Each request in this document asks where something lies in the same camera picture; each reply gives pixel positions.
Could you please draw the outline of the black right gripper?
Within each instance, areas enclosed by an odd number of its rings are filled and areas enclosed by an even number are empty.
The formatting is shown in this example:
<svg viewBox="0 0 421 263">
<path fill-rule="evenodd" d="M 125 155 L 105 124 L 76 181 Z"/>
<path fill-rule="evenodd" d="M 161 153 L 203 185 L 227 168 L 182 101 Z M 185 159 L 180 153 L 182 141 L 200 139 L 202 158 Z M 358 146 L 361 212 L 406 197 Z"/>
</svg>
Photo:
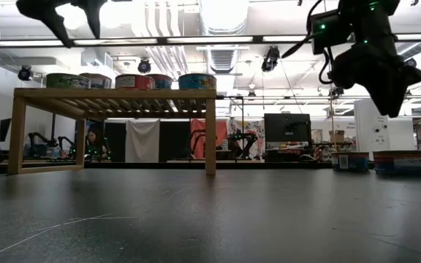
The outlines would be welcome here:
<svg viewBox="0 0 421 263">
<path fill-rule="evenodd" d="M 335 57 L 330 79 L 345 89 L 358 84 L 369 91 L 393 91 L 379 94 L 374 103 L 381 115 L 396 118 L 406 98 L 406 89 L 421 82 L 421 70 L 399 55 L 369 44 L 356 44 Z"/>
</svg>

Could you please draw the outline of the gold lid can marked eight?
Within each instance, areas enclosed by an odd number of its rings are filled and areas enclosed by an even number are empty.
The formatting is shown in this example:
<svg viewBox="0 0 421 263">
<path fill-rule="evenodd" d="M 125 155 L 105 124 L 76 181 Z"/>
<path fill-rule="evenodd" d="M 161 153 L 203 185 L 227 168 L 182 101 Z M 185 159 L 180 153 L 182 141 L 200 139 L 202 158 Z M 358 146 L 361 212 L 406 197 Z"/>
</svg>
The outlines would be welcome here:
<svg viewBox="0 0 421 263">
<path fill-rule="evenodd" d="M 368 152 L 332 153 L 331 162 L 335 171 L 367 172 L 369 170 Z"/>
</svg>

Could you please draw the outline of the green label tuna can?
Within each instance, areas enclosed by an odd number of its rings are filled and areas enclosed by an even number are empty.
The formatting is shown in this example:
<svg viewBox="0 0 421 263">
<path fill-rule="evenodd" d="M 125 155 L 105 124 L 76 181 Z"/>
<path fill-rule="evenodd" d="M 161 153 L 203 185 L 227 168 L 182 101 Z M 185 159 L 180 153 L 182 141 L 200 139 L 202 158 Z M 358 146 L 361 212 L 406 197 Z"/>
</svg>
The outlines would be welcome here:
<svg viewBox="0 0 421 263">
<path fill-rule="evenodd" d="M 65 73 L 50 73 L 46 75 L 48 88 L 81 88 L 90 89 L 91 81 L 84 76 Z"/>
</svg>

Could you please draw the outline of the gold lid can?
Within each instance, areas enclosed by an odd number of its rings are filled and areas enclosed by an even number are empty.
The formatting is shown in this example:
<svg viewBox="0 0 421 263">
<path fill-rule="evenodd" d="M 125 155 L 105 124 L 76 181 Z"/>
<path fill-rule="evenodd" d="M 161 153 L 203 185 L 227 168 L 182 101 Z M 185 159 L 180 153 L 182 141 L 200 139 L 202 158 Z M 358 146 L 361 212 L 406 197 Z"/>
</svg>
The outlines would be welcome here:
<svg viewBox="0 0 421 263">
<path fill-rule="evenodd" d="M 147 77 L 155 81 L 155 89 L 171 89 L 173 79 L 167 75 L 162 74 L 149 74 Z"/>
</svg>

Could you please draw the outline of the silver lid blue can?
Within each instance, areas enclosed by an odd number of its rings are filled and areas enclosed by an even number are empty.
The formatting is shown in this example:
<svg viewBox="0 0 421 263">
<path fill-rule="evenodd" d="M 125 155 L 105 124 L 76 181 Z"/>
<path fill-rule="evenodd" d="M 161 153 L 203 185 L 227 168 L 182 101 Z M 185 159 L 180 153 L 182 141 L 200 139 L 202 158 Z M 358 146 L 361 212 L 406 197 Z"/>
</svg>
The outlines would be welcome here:
<svg viewBox="0 0 421 263">
<path fill-rule="evenodd" d="M 178 78 L 178 88 L 185 89 L 211 89 L 216 90 L 217 79 L 213 75 L 204 73 L 190 73 Z"/>
</svg>

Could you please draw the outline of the wooden slatted shelf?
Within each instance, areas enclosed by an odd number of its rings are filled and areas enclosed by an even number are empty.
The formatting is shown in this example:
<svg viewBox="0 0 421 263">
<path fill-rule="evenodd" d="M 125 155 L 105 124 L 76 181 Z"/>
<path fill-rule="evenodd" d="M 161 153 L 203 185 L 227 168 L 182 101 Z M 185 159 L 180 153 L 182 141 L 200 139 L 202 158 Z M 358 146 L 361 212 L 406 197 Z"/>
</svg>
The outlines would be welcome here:
<svg viewBox="0 0 421 263">
<path fill-rule="evenodd" d="M 216 174 L 215 90 L 131 90 L 78 88 L 16 88 L 7 173 L 10 175 L 84 168 L 86 121 L 108 118 L 201 118 L 205 120 L 205 171 Z M 34 107 L 76 120 L 75 164 L 23 167 L 26 107 Z"/>
</svg>

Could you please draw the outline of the white cabinet machine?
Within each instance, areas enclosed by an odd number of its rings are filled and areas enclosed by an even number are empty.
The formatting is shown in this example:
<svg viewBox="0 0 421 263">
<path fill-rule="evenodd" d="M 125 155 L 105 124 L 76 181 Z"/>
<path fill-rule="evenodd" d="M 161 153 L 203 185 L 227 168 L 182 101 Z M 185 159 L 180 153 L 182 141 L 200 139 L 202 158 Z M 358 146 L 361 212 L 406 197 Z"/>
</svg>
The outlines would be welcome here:
<svg viewBox="0 0 421 263">
<path fill-rule="evenodd" d="M 371 99 L 354 103 L 354 121 L 359 152 L 416 149 L 412 119 L 380 115 Z"/>
</svg>

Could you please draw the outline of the blue red label can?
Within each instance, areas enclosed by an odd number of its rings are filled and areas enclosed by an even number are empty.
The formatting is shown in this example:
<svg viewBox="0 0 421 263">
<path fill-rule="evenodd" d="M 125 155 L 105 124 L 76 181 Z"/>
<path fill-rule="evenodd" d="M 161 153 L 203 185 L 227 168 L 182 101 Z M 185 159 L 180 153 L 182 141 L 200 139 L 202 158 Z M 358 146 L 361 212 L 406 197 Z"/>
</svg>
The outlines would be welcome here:
<svg viewBox="0 0 421 263">
<path fill-rule="evenodd" d="M 374 151 L 373 162 L 378 174 L 421 176 L 421 150 Z"/>
</svg>

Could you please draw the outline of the black ceiling spotlight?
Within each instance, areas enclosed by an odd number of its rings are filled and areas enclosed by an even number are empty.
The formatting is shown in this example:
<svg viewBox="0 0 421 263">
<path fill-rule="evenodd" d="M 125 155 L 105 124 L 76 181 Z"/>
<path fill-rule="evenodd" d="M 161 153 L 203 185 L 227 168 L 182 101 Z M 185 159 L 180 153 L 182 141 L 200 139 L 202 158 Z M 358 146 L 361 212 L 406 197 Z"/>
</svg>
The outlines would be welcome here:
<svg viewBox="0 0 421 263">
<path fill-rule="evenodd" d="M 30 65 L 23 65 L 18 72 L 18 79 L 22 81 L 31 81 L 34 73 L 31 70 Z"/>
<path fill-rule="evenodd" d="M 137 71 L 141 74 L 148 74 L 151 71 L 151 64 L 149 58 L 141 58 L 137 66 Z"/>
</svg>

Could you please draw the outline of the black screen panel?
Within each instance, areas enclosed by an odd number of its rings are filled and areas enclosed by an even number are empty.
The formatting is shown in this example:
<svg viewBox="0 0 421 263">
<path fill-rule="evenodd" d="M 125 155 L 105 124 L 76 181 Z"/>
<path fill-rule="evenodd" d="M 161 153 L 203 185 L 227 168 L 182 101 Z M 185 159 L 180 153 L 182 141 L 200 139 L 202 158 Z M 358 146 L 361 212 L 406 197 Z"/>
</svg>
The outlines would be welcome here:
<svg viewBox="0 0 421 263">
<path fill-rule="evenodd" d="M 264 125 L 266 150 L 282 149 L 284 145 L 312 147 L 309 114 L 266 113 Z"/>
</svg>

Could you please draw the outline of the black monitor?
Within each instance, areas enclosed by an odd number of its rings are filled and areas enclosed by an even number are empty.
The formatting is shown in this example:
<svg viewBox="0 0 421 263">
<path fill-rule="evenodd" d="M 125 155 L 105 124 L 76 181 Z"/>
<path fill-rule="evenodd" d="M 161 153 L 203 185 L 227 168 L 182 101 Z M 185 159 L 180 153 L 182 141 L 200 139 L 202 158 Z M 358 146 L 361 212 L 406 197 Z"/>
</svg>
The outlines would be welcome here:
<svg viewBox="0 0 421 263">
<path fill-rule="evenodd" d="M 0 142 L 4 142 L 6 140 L 11 121 L 11 118 L 0 120 Z"/>
</svg>

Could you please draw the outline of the ceiling air vent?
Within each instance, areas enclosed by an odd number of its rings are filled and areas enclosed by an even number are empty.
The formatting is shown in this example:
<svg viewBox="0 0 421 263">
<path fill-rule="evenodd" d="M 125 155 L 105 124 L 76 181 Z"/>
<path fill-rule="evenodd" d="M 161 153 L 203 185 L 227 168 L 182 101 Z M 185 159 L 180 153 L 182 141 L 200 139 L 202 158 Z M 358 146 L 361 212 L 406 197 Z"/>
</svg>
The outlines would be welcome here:
<svg viewBox="0 0 421 263">
<path fill-rule="evenodd" d="M 217 74 L 230 73 L 235 66 L 234 50 L 211 50 L 209 53 L 210 68 Z"/>
</svg>

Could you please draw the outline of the white hanging cloth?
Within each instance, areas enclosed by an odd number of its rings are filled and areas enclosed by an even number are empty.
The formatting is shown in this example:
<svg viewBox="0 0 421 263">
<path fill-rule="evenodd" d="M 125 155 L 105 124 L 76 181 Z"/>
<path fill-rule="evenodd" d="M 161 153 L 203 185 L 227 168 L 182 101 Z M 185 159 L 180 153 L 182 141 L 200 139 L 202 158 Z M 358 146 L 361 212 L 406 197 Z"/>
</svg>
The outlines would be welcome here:
<svg viewBox="0 0 421 263">
<path fill-rule="evenodd" d="M 126 163 L 159 162 L 160 122 L 133 120 L 126 122 Z"/>
</svg>

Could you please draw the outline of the orange hanging cloth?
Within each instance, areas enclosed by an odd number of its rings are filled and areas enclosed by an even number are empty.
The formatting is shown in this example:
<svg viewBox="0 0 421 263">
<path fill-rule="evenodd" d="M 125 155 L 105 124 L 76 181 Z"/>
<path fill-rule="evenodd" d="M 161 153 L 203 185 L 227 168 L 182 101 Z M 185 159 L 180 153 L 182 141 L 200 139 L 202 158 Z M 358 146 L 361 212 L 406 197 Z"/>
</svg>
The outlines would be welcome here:
<svg viewBox="0 0 421 263">
<path fill-rule="evenodd" d="M 205 129 L 205 121 L 199 119 L 191 120 L 191 132 L 196 129 Z M 226 121 L 217 121 L 216 122 L 216 147 L 221 147 L 223 140 L 227 138 L 227 122 Z M 205 137 L 202 137 L 195 150 L 195 158 L 203 159 L 205 158 Z"/>
</svg>

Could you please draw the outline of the long ceiling light rail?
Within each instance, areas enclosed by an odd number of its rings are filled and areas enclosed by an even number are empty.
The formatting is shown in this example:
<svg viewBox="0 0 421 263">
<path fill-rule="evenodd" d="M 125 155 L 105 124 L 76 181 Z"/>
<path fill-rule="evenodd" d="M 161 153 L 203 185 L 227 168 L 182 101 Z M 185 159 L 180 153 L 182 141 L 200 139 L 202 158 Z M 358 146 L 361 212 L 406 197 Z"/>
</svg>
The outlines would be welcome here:
<svg viewBox="0 0 421 263">
<path fill-rule="evenodd" d="M 128 47 L 168 45 L 262 45 L 295 44 L 303 35 L 243 35 L 243 36 L 198 36 L 198 37 L 135 37 L 106 39 L 73 39 L 73 47 Z M 0 40 L 0 48 L 61 47 L 57 39 Z"/>
</svg>

